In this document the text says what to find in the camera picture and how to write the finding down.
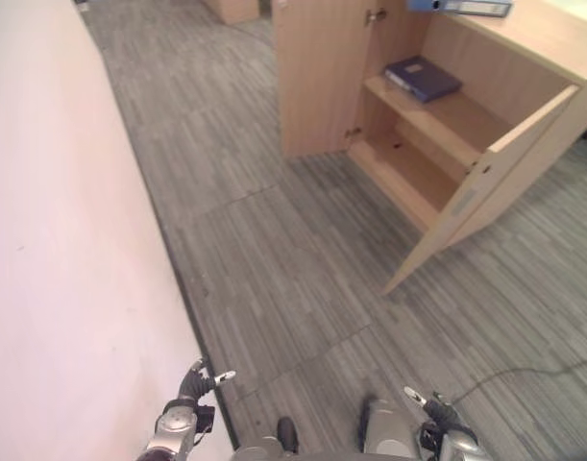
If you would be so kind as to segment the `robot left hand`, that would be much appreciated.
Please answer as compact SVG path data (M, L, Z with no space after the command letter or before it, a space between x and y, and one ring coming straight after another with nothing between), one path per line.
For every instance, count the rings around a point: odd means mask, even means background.
M179 387L180 399L197 401L207 393L233 380L237 375L235 370L226 371L217 376L204 375L203 370L207 365L208 361L200 357L190 366Z

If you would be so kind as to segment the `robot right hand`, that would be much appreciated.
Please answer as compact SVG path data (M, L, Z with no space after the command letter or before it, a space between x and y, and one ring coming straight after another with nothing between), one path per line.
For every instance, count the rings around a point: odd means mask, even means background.
M420 406L442 430L455 430L457 427L463 426L457 412L450 405L438 400L427 400L409 386L404 387L404 393L410 400Z

